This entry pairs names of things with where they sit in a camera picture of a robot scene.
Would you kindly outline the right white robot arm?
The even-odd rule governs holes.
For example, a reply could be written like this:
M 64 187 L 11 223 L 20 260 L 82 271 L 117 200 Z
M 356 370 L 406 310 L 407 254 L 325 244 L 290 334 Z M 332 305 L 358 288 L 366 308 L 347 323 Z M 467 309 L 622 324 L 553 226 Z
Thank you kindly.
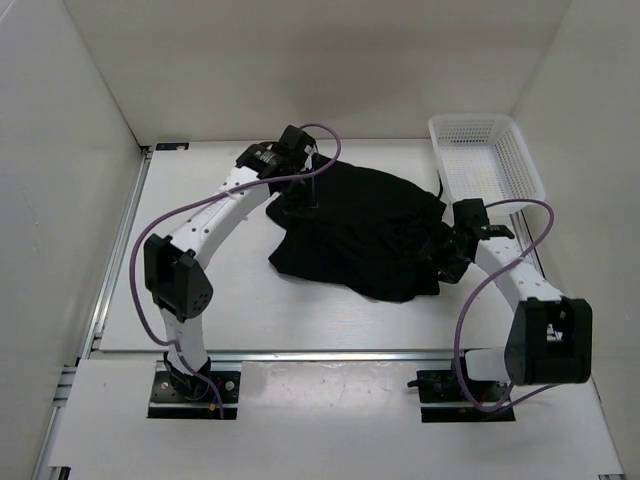
M 454 223 L 443 226 L 423 247 L 440 281 L 458 283 L 469 265 L 486 275 L 463 304 L 454 332 L 449 387 L 460 399 L 477 396 L 488 381 L 513 386 L 582 384 L 591 376 L 593 311 L 547 282 L 519 251 L 513 232 L 494 225 L 481 199 L 453 205 Z M 466 314 L 479 293 L 493 284 L 513 312 L 501 348 L 461 348 Z

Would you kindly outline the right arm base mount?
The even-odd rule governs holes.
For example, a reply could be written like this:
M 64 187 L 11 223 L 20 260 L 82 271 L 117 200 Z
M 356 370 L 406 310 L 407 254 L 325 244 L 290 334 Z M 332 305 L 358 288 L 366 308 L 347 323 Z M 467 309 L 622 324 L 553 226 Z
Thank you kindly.
M 498 413 L 474 408 L 463 395 L 455 372 L 449 370 L 417 370 L 407 383 L 418 394 L 423 424 L 515 422 L 512 408 L 502 407 Z

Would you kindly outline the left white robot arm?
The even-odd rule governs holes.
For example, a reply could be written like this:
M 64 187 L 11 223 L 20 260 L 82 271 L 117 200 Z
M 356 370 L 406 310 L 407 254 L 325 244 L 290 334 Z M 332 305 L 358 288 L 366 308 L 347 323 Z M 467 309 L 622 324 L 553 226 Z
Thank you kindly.
M 317 154 L 316 140 L 289 125 L 280 139 L 250 145 L 236 160 L 209 201 L 170 234 L 156 234 L 144 242 L 144 280 L 164 321 L 170 345 L 164 365 L 172 387 L 189 401 L 212 400 L 210 359 L 204 347 L 202 316 L 213 300 L 213 286 L 205 270 L 225 239 L 255 208 L 288 181 L 245 184 L 263 179 L 305 174 Z

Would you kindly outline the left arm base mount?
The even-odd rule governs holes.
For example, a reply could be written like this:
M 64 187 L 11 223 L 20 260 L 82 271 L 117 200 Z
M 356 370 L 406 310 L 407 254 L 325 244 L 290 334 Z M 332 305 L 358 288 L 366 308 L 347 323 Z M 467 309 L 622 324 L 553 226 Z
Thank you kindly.
M 157 364 L 150 391 L 147 417 L 150 419 L 236 420 L 241 385 L 240 370 L 213 370 L 210 380 L 221 394 L 222 409 L 206 382 L 196 381 L 196 390 L 189 393 L 163 365 Z

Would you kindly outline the black shorts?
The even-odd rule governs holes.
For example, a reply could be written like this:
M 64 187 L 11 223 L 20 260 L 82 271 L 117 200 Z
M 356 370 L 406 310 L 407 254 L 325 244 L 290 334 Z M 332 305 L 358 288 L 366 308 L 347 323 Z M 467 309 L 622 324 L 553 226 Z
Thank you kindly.
M 435 194 L 341 161 L 316 177 L 315 194 L 306 216 L 284 196 L 266 208 L 285 231 L 269 256 L 278 273 L 385 302 L 439 294 L 437 268 L 420 253 L 443 223 L 446 205 Z

